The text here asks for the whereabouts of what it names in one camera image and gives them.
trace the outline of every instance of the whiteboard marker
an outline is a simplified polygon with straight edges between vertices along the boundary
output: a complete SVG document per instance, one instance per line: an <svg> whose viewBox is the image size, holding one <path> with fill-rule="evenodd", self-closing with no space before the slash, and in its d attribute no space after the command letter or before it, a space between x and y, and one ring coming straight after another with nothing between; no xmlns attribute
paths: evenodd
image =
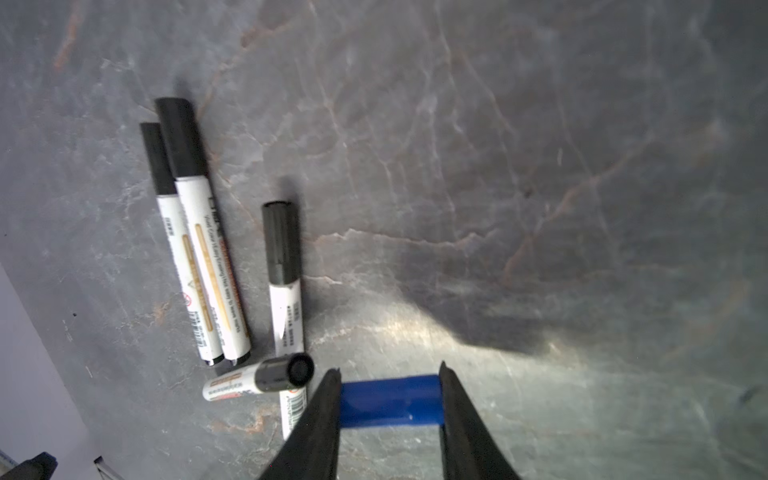
<svg viewBox="0 0 768 480"><path fill-rule="evenodd" d="M215 365L224 359L219 342L219 334L208 312L208 304L200 282L200 270L194 259L184 210L176 193L174 177L170 173L168 157L165 154L160 124L141 124L141 136L147 150L157 206L163 217L165 234L170 244L170 253L176 265L176 273L181 282L181 293L192 320L192 329L197 341L200 358L208 365Z"/></svg>
<svg viewBox="0 0 768 480"><path fill-rule="evenodd" d="M256 365L244 366L206 382L203 398L212 402L243 395L300 389L309 383L314 373L315 363L305 353L279 356Z"/></svg>
<svg viewBox="0 0 768 480"><path fill-rule="evenodd" d="M269 202L261 207L266 244L266 268L270 276L270 303L275 355L304 351L301 317L301 245L299 214L290 202ZM306 408L306 389L280 392L283 438Z"/></svg>
<svg viewBox="0 0 768 480"><path fill-rule="evenodd" d="M239 365L250 356L250 339L214 194L206 177L194 109L182 98L158 98L155 106L224 358Z"/></svg>

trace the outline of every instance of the blue cylinder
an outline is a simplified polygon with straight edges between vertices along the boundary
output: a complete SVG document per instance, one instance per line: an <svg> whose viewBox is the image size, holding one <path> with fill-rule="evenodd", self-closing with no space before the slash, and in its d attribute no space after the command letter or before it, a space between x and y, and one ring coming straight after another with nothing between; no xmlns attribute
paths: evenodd
<svg viewBox="0 0 768 480"><path fill-rule="evenodd" d="M442 425L437 375L350 382L341 385L341 428Z"/></svg>

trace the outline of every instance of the blue tube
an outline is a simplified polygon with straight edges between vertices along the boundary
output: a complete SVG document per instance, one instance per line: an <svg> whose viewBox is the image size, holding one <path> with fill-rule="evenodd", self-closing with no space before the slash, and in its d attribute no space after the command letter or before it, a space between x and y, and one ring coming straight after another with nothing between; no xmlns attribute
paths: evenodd
<svg viewBox="0 0 768 480"><path fill-rule="evenodd" d="M437 375L351 382L341 385L341 428L442 425Z"/></svg>

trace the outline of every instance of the upright marker cap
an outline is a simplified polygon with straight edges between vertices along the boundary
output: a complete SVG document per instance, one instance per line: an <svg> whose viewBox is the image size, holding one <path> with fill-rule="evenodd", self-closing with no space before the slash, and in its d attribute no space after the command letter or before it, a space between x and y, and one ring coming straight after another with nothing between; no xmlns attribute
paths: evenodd
<svg viewBox="0 0 768 480"><path fill-rule="evenodd" d="M266 243L266 268L270 283L288 285L301 276L299 214L285 201L261 206Z"/></svg>
<svg viewBox="0 0 768 480"><path fill-rule="evenodd" d="M175 195L176 184L174 176L170 172L168 156L165 153L163 135L160 132L160 124L140 124L141 137L144 139L144 149L147 151L149 168L152 172L154 192L159 195Z"/></svg>
<svg viewBox="0 0 768 480"><path fill-rule="evenodd" d="M192 104L183 98L158 98L154 106L174 177L206 175L205 152Z"/></svg>

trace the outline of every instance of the gray marble surface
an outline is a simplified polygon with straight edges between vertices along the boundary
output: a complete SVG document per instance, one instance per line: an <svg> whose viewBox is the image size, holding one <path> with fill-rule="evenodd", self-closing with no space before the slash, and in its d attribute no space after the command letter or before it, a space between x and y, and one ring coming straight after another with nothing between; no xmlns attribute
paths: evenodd
<svg viewBox="0 0 768 480"><path fill-rule="evenodd" d="M530 480L768 477L761 2L6 3L0 261L127 480L282 444L276 398L200 395L138 130L171 94L257 359L293 193L321 371L444 359ZM436 430L345 431L339 478L441 478Z"/></svg>

